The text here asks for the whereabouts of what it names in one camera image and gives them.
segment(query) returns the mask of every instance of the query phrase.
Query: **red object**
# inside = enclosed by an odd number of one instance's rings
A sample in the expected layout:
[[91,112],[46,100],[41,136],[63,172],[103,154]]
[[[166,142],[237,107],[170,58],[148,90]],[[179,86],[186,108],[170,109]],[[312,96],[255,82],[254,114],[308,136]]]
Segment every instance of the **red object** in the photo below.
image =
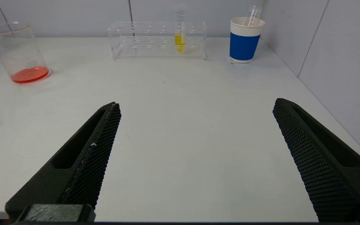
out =
[[49,75],[49,70],[46,67],[33,67],[29,69],[20,70],[12,75],[12,81],[23,84],[38,81]]

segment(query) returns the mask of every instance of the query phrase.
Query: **white table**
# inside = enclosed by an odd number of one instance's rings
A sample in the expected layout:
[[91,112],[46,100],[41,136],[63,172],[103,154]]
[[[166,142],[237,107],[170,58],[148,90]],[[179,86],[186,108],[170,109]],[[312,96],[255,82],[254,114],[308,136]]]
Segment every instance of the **white table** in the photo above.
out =
[[232,65],[111,58],[107,38],[40,38],[53,74],[18,85],[0,65],[0,218],[4,204],[102,105],[120,103],[97,221],[317,221],[272,109],[286,98],[360,147],[261,41]]

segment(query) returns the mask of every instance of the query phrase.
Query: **test tube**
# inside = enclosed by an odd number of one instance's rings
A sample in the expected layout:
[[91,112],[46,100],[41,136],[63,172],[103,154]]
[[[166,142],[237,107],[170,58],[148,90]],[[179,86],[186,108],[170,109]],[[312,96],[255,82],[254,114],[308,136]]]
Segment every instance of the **test tube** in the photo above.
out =
[[37,81],[50,74],[28,24],[0,23],[0,62],[16,83]]
[[260,6],[252,5],[249,7],[248,15],[246,17],[245,25],[246,26],[256,26],[255,18],[260,16],[262,8]]
[[184,51],[187,44],[187,32],[185,30],[185,11],[187,9],[186,3],[175,4],[175,21],[177,22],[177,29],[174,37],[174,44],[179,53]]

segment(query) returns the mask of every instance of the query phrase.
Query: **clear acrylic rack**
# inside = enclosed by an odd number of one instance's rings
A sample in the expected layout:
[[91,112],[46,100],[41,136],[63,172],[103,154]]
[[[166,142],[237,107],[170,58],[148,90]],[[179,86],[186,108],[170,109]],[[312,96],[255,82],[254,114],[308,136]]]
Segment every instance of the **clear acrylic rack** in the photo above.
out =
[[206,59],[206,25],[186,22],[186,46],[178,52],[175,22],[114,22],[108,29],[113,58]]

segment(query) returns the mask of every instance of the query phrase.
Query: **blue paper cup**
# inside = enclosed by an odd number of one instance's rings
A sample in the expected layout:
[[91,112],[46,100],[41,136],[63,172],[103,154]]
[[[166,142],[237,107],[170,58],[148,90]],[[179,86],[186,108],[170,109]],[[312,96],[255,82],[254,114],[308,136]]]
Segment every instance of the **blue paper cup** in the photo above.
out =
[[255,19],[252,26],[246,25],[246,17],[231,19],[230,59],[235,63],[248,63],[254,58],[260,34],[265,22]]

